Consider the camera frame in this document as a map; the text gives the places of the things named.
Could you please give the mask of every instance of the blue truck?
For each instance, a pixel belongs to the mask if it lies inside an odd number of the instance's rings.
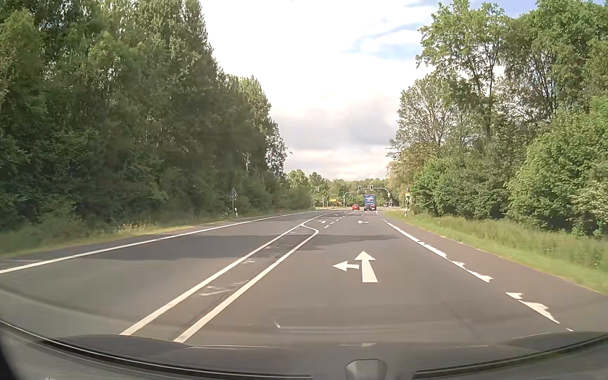
[[[365,211],[375,211],[377,209],[377,199],[374,194],[365,195]]]

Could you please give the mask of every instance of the grass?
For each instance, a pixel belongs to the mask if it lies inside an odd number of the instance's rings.
[[[509,220],[466,220],[427,214],[388,215],[468,246],[553,274],[608,295],[608,239],[576,237]]]
[[[267,213],[250,211],[239,218],[230,216],[188,216],[164,222],[128,223],[111,230],[89,229],[83,221],[72,218],[51,218],[40,224],[27,225],[18,230],[0,231],[0,258],[15,257],[35,252],[46,252],[67,247],[105,243],[142,235],[155,235],[174,230],[188,229],[200,224],[213,224],[247,217],[275,216],[307,210],[292,210]]]

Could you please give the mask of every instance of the asphalt road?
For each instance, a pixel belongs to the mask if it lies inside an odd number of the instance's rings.
[[[381,210],[325,210],[1,260],[0,319],[192,345],[485,345],[608,331],[608,297]]]

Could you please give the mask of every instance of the solid white line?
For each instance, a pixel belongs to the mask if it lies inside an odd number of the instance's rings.
[[[316,218],[311,218],[311,219],[307,220],[306,222],[310,222],[310,221],[312,221],[312,220],[314,220]],[[189,289],[188,291],[185,291],[184,293],[180,294],[177,298],[173,299],[171,302],[168,302],[167,304],[165,304],[162,307],[158,308],[156,311],[154,311],[150,315],[144,317],[138,323],[133,324],[132,326],[130,326],[129,328],[127,328],[126,330],[124,330],[121,333],[121,335],[132,335],[133,333],[135,333],[139,329],[142,329],[145,325],[147,325],[151,321],[155,320],[156,318],[158,318],[160,315],[164,314],[168,310],[172,309],[175,305],[177,305],[180,302],[184,301],[189,296],[191,296],[193,293],[196,293],[196,291],[198,291],[199,289],[205,287],[206,285],[208,285],[208,283],[210,283],[211,281],[215,280],[219,276],[223,275],[225,272],[229,271],[231,268],[233,268],[236,265],[240,264],[241,262],[245,261],[250,256],[252,256],[252,255],[256,254],[257,252],[259,252],[260,250],[262,250],[264,247],[269,246],[271,243],[275,242],[276,240],[278,240],[278,239],[282,238],[283,236],[285,236],[287,233],[290,233],[292,230],[297,229],[299,227],[301,227],[301,224],[298,224],[297,226],[295,226],[295,227],[293,227],[293,228],[291,228],[291,229],[283,232],[277,238],[274,238],[274,239],[268,241],[263,246],[255,249],[254,251],[250,252],[249,254],[247,254],[247,255],[239,258],[238,260],[234,261],[233,263],[225,266],[221,271],[213,274],[212,276],[210,276],[207,279],[205,279],[202,282],[200,282],[198,285],[196,285],[193,288]]]
[[[437,249],[437,248],[435,248],[435,247],[433,247],[433,246],[431,246],[431,245],[429,245],[429,244],[424,243],[423,241],[421,241],[421,240],[419,240],[419,239],[415,238],[414,236],[410,235],[409,233],[406,233],[405,231],[401,230],[400,228],[395,227],[393,224],[391,224],[391,223],[389,223],[389,222],[387,222],[387,221],[385,221],[385,220],[384,220],[384,222],[385,222],[386,224],[388,224],[389,226],[393,227],[395,230],[397,230],[398,232],[400,232],[400,233],[401,233],[401,234],[403,234],[404,236],[407,236],[408,238],[410,238],[410,240],[414,241],[415,243],[418,243],[420,246],[422,246],[422,247],[424,247],[424,248],[428,249],[429,251],[431,251],[431,252],[433,252],[433,253],[435,253],[435,254],[437,254],[437,255],[441,256],[441,257],[442,257],[442,258],[444,258],[445,260],[447,260],[447,261],[451,262],[452,264],[454,264],[454,265],[456,265],[456,266],[460,267],[460,268],[461,268],[461,269],[463,269],[464,271],[469,272],[470,274],[474,275],[474,276],[475,276],[475,277],[477,277],[478,279],[481,279],[482,281],[485,281],[486,283],[489,283],[489,281],[494,280],[494,278],[492,278],[492,277],[490,277],[490,276],[487,276],[487,275],[485,275],[485,274],[480,274],[480,273],[477,273],[477,272],[473,272],[473,271],[471,271],[471,270],[467,269],[467,268],[466,268],[466,264],[464,264],[464,263],[462,263],[462,262],[459,262],[459,261],[454,261],[454,260],[450,260],[450,259],[448,259],[448,258],[447,258],[447,254],[445,254],[443,251],[440,251],[439,249]]]
[[[151,240],[146,240],[146,241],[138,241],[137,243],[126,244],[126,245],[123,245],[123,246],[109,247],[109,248],[105,248],[105,249],[98,249],[97,251],[85,252],[83,254],[63,256],[61,258],[54,258],[53,260],[40,261],[40,262],[36,262],[36,263],[33,263],[33,264],[27,264],[27,265],[15,266],[13,268],[8,268],[8,269],[2,269],[2,270],[0,270],[0,274],[4,274],[4,273],[8,273],[8,272],[14,272],[14,271],[19,271],[21,269],[33,268],[33,267],[39,266],[39,265],[52,264],[54,262],[69,260],[69,259],[72,259],[72,258],[79,258],[79,257],[82,257],[82,256],[100,254],[102,252],[107,252],[107,251],[114,251],[115,249],[121,249],[121,248],[132,247],[132,246],[139,246],[140,244],[153,243],[154,241],[160,241],[160,240],[171,239],[171,238],[176,238],[176,237],[179,238],[180,236],[192,235],[194,233],[206,232],[206,231],[209,231],[209,230],[216,230],[216,229],[224,229],[225,227],[238,226],[239,224],[258,222],[260,220],[281,218],[283,216],[298,215],[298,214],[307,214],[309,212],[316,212],[316,211],[304,211],[304,212],[295,212],[293,214],[269,216],[267,218],[248,220],[248,221],[245,221],[245,222],[227,224],[226,226],[212,227],[212,228],[209,228],[209,229],[195,230],[195,231],[191,231],[191,232],[188,232],[188,233],[181,233],[181,234],[167,236],[167,237],[160,237],[158,239],[151,239]]]
[[[306,243],[307,241],[311,240],[314,236],[318,235],[318,232],[320,232],[320,231],[318,231],[317,229],[312,229],[310,227],[307,227],[307,226],[304,225],[304,223],[300,224],[299,226],[306,227],[308,229],[314,230],[315,233],[313,235],[309,236],[307,239],[305,239],[304,241],[302,241],[296,247],[292,248],[290,250],[290,252],[288,252],[287,254],[283,255],[283,257],[281,257],[280,259],[278,259],[278,261],[276,261],[275,263],[271,264],[264,271],[262,271],[261,273],[259,273],[255,278],[253,278],[252,280],[250,280],[247,284],[243,285],[243,287],[241,287],[241,289],[237,290],[235,293],[233,293],[231,296],[229,296],[227,299],[225,299],[223,301],[223,303],[217,305],[217,307],[215,307],[213,310],[211,310],[208,314],[206,314],[203,317],[201,317],[201,319],[199,319],[195,324],[193,324],[191,327],[189,327],[180,336],[178,336],[177,338],[175,338],[175,341],[180,342],[180,343],[183,343],[183,342],[187,341],[192,335],[194,335],[196,332],[198,332],[198,330],[200,330],[203,326],[205,326],[208,322],[210,322],[210,320],[212,320],[213,318],[215,318],[215,316],[217,316],[218,314],[220,314],[227,306],[229,306],[233,301],[235,301],[236,298],[240,297],[241,294],[245,293],[248,289],[250,289],[262,277],[266,276],[266,274],[268,272],[271,272],[271,270],[273,268],[275,268],[278,264],[282,263],[283,260],[285,260],[286,258],[288,258],[288,256],[292,255],[292,253],[294,251],[297,251],[301,246],[304,245],[304,243]]]

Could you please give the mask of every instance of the white cloud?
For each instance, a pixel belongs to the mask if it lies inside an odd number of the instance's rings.
[[[400,91],[426,72],[416,70],[414,59],[381,57],[383,46],[419,44],[414,25],[428,22],[435,7],[405,6],[414,2],[207,0],[201,4],[220,65],[231,74],[254,75],[271,101],[272,116],[293,152],[286,170],[351,179],[384,177],[385,146],[397,129]],[[410,30],[401,30],[406,26]],[[369,138],[356,139],[354,133]],[[312,138],[316,134],[321,134],[319,143]],[[375,135],[382,141],[373,141]],[[334,149],[328,139],[335,140]]]

